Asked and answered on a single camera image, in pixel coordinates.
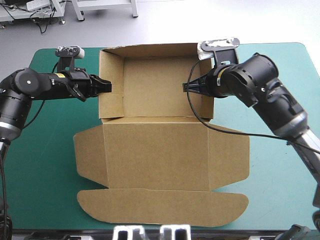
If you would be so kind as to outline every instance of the metal bracket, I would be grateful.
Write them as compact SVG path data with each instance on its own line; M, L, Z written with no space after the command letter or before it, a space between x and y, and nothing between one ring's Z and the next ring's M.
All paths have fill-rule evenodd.
M159 240L191 240L190 225L162 225Z
M236 48L240 41L236 37L202 41L197 45L199 60L214 58L215 67L219 65L238 64Z
M142 225L115 226L112 240L149 240Z

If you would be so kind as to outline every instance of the green table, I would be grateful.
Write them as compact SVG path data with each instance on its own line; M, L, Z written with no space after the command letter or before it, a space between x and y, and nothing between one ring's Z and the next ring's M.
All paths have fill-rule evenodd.
M86 48L85 58L76 60L76 66L98 74L99 51L100 48ZM319 76L305 47L299 43L244 44L238 48L239 60L243 62L255 52L275 61L280 79L308 111L309 124L320 136ZM30 67L38 72L51 72L57 60L54 49L41 49L35 53ZM29 119L40 103L33 103ZM215 101L213 123L270 134L253 109L246 108L235 97ZM34 123L13 141L5 171L9 214L15 229L113 228L113 224L91 218L77 202L80 190L104 188L77 174L73 143L75 133L99 124L97 98L86 102L51 100L45 103ZM253 137L249 178L217 190L246 194L250 201L248 209L236 221L219 229L288 229L292 224L313 228L315 187L316 182L285 142Z

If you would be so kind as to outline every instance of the power strip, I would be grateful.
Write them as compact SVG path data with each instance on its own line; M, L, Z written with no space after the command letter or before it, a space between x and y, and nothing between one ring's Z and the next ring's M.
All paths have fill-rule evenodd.
M28 11L34 11L50 5L50 0L33 0L26 3L26 9Z

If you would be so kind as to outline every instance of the open cardboard box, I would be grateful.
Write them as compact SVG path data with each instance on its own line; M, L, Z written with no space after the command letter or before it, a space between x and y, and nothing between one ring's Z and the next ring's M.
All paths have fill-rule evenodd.
M99 96L102 125L75 135L78 173L109 189L78 193L81 207L110 223L221 226L248 206L240 193L211 192L249 175L249 137L203 126L182 83L197 61L197 44L106 48L100 77L112 93ZM207 73L211 61L195 68ZM203 118L213 98L191 94Z

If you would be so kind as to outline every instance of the white shelf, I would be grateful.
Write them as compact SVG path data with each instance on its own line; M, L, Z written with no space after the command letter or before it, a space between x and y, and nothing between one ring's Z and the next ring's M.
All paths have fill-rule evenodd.
M133 17L138 17L137 0L72 0L78 20L83 21L83 11L132 8Z
M66 2L59 3L58 0L51 0L53 3L53 7L55 7L56 12L54 13L53 17L63 17L65 14L65 7L66 7ZM27 12L27 11L22 11L19 9L16 9L15 11L9 11L8 12L14 17L15 19L29 19L30 16L33 14L32 12ZM12 21L12 17L7 13L7 11L0 6L0 22L7 22L7 21ZM37 13L32 15L31 18L48 18L49 15Z
M84 10L131 8L131 2L129 0L85 0L79 1L77 4L80 9Z

